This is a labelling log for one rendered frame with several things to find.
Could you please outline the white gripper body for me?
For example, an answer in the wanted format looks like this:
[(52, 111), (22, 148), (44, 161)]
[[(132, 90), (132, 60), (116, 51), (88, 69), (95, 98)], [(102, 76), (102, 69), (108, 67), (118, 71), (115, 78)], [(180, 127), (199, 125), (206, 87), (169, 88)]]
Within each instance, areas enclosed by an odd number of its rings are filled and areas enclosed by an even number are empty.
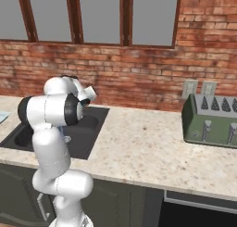
[(82, 105), (89, 105), (97, 97), (97, 94), (92, 86), (84, 88), (82, 91), (83, 91), (81, 99)]

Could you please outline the dark grey sink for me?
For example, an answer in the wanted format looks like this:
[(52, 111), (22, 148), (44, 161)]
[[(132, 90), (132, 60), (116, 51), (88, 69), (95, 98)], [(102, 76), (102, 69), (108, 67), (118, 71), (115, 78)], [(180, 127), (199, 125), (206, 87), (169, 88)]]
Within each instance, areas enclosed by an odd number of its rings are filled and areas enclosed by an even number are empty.
[[(105, 122), (109, 109), (104, 107), (86, 107), (83, 119), (74, 126), (64, 126), (64, 134), (71, 137), (67, 147), (72, 158), (87, 160), (94, 143)], [(1, 143), (4, 148), (33, 151), (33, 129), (29, 125), (19, 124)]]

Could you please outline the pale blue tray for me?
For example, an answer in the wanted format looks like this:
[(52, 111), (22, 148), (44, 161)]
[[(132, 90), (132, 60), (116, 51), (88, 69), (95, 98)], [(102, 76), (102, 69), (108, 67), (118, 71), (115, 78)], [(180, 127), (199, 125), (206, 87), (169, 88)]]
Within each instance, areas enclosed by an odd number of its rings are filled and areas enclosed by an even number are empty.
[(4, 122), (8, 116), (10, 115), (10, 112), (0, 111), (0, 124)]

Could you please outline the silver tap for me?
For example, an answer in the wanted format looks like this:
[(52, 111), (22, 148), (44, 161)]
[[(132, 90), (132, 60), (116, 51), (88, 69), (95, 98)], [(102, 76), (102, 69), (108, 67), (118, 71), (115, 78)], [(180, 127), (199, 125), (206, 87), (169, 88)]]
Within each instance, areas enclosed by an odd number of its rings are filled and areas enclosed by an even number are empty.
[(60, 127), (59, 130), (60, 130), (60, 132), (61, 132), (61, 134), (62, 134), (62, 136), (63, 136), (63, 138), (64, 138), (65, 143), (66, 143), (66, 144), (69, 143), (69, 142), (71, 141), (71, 137), (64, 134), (63, 127)]

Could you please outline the brown framed window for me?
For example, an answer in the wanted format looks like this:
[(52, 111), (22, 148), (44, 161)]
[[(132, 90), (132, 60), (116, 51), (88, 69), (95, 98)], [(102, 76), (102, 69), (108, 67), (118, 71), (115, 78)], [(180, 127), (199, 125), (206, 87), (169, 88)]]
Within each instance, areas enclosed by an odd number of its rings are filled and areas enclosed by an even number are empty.
[(0, 41), (172, 48), (181, 0), (0, 0)]

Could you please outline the green toaster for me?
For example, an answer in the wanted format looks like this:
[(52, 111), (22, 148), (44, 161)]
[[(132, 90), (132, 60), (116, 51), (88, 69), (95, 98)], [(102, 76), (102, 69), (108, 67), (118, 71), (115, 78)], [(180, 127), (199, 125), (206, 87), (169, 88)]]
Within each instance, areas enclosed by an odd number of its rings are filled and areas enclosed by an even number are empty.
[(186, 143), (237, 149), (237, 97), (190, 94), (181, 120)]

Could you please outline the dark grey cupboard door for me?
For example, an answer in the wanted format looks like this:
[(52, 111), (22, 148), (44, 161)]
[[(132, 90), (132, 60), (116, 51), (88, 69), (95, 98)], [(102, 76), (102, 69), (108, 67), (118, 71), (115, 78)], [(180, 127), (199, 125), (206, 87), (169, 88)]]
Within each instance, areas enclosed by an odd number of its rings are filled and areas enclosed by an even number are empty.
[(94, 189), (81, 201), (94, 227), (142, 227), (144, 188), (94, 179)]
[(32, 186), (36, 169), (0, 164), (0, 223), (15, 227), (49, 227), (56, 218), (53, 196), (42, 195)]

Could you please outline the black dishwasher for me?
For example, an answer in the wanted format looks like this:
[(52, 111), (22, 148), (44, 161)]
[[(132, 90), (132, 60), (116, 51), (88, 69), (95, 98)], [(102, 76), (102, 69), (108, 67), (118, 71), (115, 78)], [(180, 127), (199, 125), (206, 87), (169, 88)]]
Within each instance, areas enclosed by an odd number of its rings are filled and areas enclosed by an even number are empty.
[(158, 227), (237, 227), (237, 201), (166, 191)]

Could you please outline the grey wall outlet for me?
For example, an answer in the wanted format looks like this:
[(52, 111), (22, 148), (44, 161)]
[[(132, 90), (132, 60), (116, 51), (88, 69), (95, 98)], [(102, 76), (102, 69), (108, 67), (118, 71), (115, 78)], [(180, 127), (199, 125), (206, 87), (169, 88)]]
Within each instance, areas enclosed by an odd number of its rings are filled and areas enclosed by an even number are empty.
[(190, 94), (195, 94), (197, 90), (198, 80), (185, 80), (182, 89), (182, 99), (186, 99)]
[(216, 92), (217, 83), (212, 81), (203, 81), (201, 94), (202, 95), (214, 95)]

